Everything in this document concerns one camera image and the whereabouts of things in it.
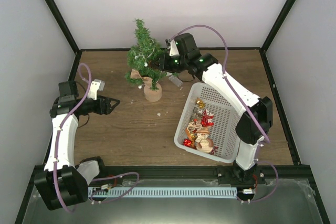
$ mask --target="burlap bow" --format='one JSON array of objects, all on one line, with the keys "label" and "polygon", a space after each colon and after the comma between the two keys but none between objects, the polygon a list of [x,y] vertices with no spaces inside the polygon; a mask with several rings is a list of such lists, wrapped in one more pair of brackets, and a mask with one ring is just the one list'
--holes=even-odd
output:
[{"label": "burlap bow", "polygon": [[149,87],[149,88],[152,87],[153,79],[150,78],[150,77],[142,77],[139,74],[139,71],[135,70],[134,68],[131,71],[131,79],[141,79],[147,87]]}]

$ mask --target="wood surface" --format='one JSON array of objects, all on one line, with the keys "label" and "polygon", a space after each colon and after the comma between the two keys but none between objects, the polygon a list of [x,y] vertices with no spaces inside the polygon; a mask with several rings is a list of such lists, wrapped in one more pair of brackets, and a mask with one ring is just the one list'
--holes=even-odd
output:
[{"label": "wood surface", "polygon": [[[219,61],[224,59],[221,50],[210,53]],[[161,100],[151,103],[144,98],[143,89],[131,86],[124,78],[130,70],[126,63],[127,52],[85,51],[80,62],[89,65],[93,79],[106,82],[104,90],[99,94],[119,99],[120,105],[110,115],[90,114],[89,123],[77,129],[76,164],[84,158],[100,156],[106,165],[113,166],[224,165],[186,152],[174,144],[174,134],[185,101],[191,86],[198,80],[184,82],[178,88],[168,78],[164,78],[160,80]],[[227,71],[251,92],[273,100],[257,50],[229,51]],[[180,78],[187,80],[191,76],[182,73]],[[76,80],[87,87],[78,74]],[[269,132],[271,144],[261,149],[259,159],[275,165],[292,165],[279,115],[273,105],[274,124]],[[81,116],[79,125],[84,124],[86,119],[86,116]]]}]

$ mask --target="white basket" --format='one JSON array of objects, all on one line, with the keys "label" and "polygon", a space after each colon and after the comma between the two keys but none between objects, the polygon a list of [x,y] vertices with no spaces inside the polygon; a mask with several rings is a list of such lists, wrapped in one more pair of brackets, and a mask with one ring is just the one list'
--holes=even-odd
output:
[{"label": "white basket", "polygon": [[[205,108],[214,114],[214,126],[209,127],[209,138],[211,138],[214,141],[214,145],[218,147],[214,155],[203,153],[183,145],[184,139],[187,138],[184,130],[190,122],[197,98],[200,98],[205,103]],[[239,138],[236,134],[236,126],[239,119],[240,117],[236,110],[215,89],[204,83],[195,83],[185,103],[175,133],[174,142],[177,147],[187,152],[219,162],[232,163],[237,156],[239,148]]]}]

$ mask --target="miniature christmas tree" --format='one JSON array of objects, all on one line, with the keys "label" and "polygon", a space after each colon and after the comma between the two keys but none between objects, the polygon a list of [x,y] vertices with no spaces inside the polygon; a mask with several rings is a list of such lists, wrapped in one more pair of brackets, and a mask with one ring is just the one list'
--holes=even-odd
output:
[{"label": "miniature christmas tree", "polygon": [[[150,61],[156,61],[163,53],[161,45],[150,36],[150,31],[144,25],[144,21],[136,19],[135,37],[137,44],[131,47],[127,54],[128,65],[139,72],[141,77],[149,77],[152,79],[151,90],[157,90],[157,82],[166,76],[166,72],[149,67]],[[125,75],[127,81],[131,84],[141,86],[144,84],[143,79],[132,79],[131,72]]]}]

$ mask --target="black metal frame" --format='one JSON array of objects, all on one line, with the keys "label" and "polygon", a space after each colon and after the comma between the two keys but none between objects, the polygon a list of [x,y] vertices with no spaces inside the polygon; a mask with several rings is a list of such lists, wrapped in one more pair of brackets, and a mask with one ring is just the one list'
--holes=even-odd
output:
[{"label": "black metal frame", "polygon": [[[74,80],[77,72],[77,68],[79,65],[79,61],[83,51],[126,51],[129,49],[125,48],[114,48],[114,49],[79,49],[68,26],[66,25],[57,5],[55,4],[54,0],[45,0],[50,11],[52,12],[53,16],[55,17],[60,29],[64,33],[64,36],[68,40],[70,46],[72,47],[75,53],[74,63],[72,65],[71,73],[69,76],[69,80]],[[277,32],[279,31],[282,23],[286,19],[289,11],[291,10],[293,4],[296,0],[286,0],[279,16],[277,17],[270,33],[268,34],[263,46],[259,47],[252,47],[252,48],[229,48],[230,50],[235,49],[256,49],[259,50],[262,62],[264,64],[265,72],[272,90],[272,94],[274,96],[275,104],[278,109],[278,113],[280,116],[281,124],[283,130],[285,132],[286,140],[288,143],[288,147],[290,150],[290,154],[292,157],[293,165],[285,165],[285,166],[276,166],[280,178],[292,178],[292,179],[308,179],[311,188],[315,191],[315,200],[317,206],[320,211],[321,218],[323,223],[330,223],[327,213],[325,211],[321,196],[319,194],[318,188],[315,183],[315,179],[311,172],[309,165],[301,165],[300,157],[295,146],[295,142],[293,140],[293,136],[291,134],[291,130],[286,118],[285,111],[283,109],[281,99],[277,90],[277,86],[272,76],[272,72],[270,70],[268,60],[266,57],[266,52],[271,45],[272,41],[274,40]],[[223,50],[223,48],[200,48],[201,50]],[[48,157],[48,153],[50,151],[50,146],[47,151],[47,155],[45,158],[45,162]],[[109,174],[120,174],[129,171],[136,171],[141,175],[142,179],[216,179],[218,178],[218,182],[220,184],[231,184],[233,186],[239,186],[241,184],[232,183],[232,181],[227,180],[226,178],[219,178],[219,173],[225,173],[228,169],[232,169],[231,166],[177,166],[177,167],[139,167],[139,166],[106,166],[106,172]],[[24,219],[24,215],[27,209],[27,205],[30,199],[30,195],[33,191],[34,187],[34,175],[43,170],[43,165],[35,166],[34,171],[32,173],[32,177],[29,181],[27,186],[27,190],[22,201],[22,205],[20,207],[16,222],[17,224],[21,223]],[[258,171],[262,171],[264,173],[264,178],[275,178],[274,171],[270,166],[258,166]]]}]

